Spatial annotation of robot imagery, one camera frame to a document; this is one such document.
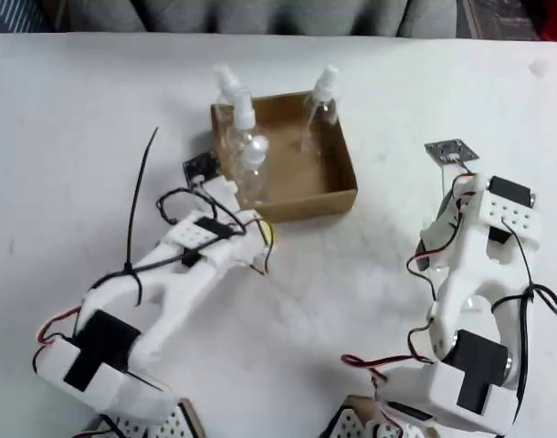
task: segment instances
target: white table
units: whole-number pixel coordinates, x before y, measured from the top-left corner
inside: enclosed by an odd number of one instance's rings
[[[70,436],[91,418],[33,375],[34,334],[121,267],[156,125],[134,255],[166,230],[154,201],[210,144],[220,61],[259,96],[309,89],[327,62],[339,65],[360,190],[345,217],[277,226],[270,279],[233,271],[155,367],[192,400],[208,436],[317,436],[346,394],[370,393],[343,352],[405,351],[430,298],[404,262],[441,195],[426,142],[462,138],[485,170],[537,192],[546,226],[533,273],[557,291],[557,44],[0,36],[0,436]],[[535,308],[526,401],[509,437],[557,436],[557,319]]]

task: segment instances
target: cardboard box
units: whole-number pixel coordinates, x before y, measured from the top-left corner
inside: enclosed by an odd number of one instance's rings
[[[303,100],[308,93],[253,99],[257,125],[268,138],[268,179],[265,201],[242,208],[255,208],[271,222],[287,222],[349,211],[358,186],[352,160],[339,123],[321,132],[321,156],[300,151],[304,120]],[[231,111],[230,107],[220,107]],[[223,132],[211,108],[215,150],[222,173],[230,178],[228,156],[222,148]]]

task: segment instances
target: robotic arm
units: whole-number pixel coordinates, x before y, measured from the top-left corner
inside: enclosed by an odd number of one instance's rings
[[[223,177],[209,183],[210,193],[230,211],[239,210],[236,186]],[[110,303],[137,303],[139,284],[132,276],[117,276],[91,289],[85,296],[72,339],[57,338],[45,347],[37,374],[88,404],[97,412],[141,424],[164,422],[179,397],[146,377],[147,367],[158,360],[164,343],[191,312],[236,265],[250,265],[264,253],[265,237],[255,221],[257,213],[237,217],[247,225],[245,234],[227,214],[217,219],[204,205],[176,224],[158,245],[134,266],[142,285],[142,302],[160,306],[160,315],[145,332],[114,317]],[[183,262],[163,260],[192,252]],[[155,266],[144,269],[144,266]]]
[[[531,307],[522,316],[522,299],[504,298],[531,294],[525,263],[531,266],[540,246],[541,218],[530,189],[498,177],[463,176],[468,181],[454,184],[436,222],[421,234],[424,248],[452,241],[428,257],[429,269],[447,270],[428,315],[437,361],[387,372],[377,398],[383,412],[424,429],[438,423],[504,435],[526,379],[520,346],[528,349],[528,336],[522,336],[520,318],[531,327]],[[491,310],[497,339],[459,328],[464,312],[487,318]]]

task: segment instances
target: perforated plate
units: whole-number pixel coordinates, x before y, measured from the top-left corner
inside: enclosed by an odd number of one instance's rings
[[[194,219],[184,219],[167,233],[167,238],[185,248],[193,249],[216,238],[216,235],[194,224]]]
[[[112,418],[112,420],[116,423],[120,431],[124,433],[124,436],[126,436],[126,438],[144,438],[146,436],[145,435],[147,431],[146,426],[142,426],[134,422],[129,422],[128,420],[119,420],[117,418]],[[108,424],[102,422],[102,424],[98,428],[98,432],[100,433],[108,429],[109,429]],[[99,436],[102,436],[103,438],[118,438],[118,435],[114,432],[103,433],[102,435]]]
[[[147,438],[197,438],[179,406],[161,426],[149,427]]]
[[[403,428],[403,438],[425,438],[425,434],[418,427],[407,422],[395,421]],[[398,428],[389,422],[383,422],[374,427],[378,428],[375,435],[377,438],[397,438],[400,436]]]
[[[502,217],[520,238],[538,244],[541,237],[540,215],[531,208],[485,191],[479,206],[479,219],[490,226],[509,231],[501,222]]]
[[[353,409],[344,409],[337,419],[330,438],[363,438],[363,425]]]
[[[126,438],[198,438],[198,432],[195,432],[197,426],[190,427],[191,420],[185,418],[183,410],[176,406],[175,410],[169,416],[167,421],[158,426],[141,426],[128,420],[118,421],[118,427]],[[99,432],[108,429],[108,425],[103,423],[99,428]],[[106,438],[118,438],[116,433],[106,433],[102,435]]]

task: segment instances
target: bottle cap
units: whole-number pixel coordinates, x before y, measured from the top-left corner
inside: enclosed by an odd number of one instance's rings
[[[217,86],[220,88],[225,98],[231,102],[236,95],[236,91],[241,87],[240,80],[230,70],[228,64],[219,64],[214,66],[215,76],[217,77]]]
[[[319,102],[329,102],[333,99],[335,91],[335,79],[340,70],[337,67],[329,64],[321,73],[315,88],[313,89],[313,98]]]
[[[242,150],[241,160],[250,169],[257,169],[267,158],[268,139],[264,135],[255,135]]]
[[[252,130],[257,125],[257,119],[252,108],[252,98],[246,89],[240,89],[234,100],[234,128],[237,130]]]

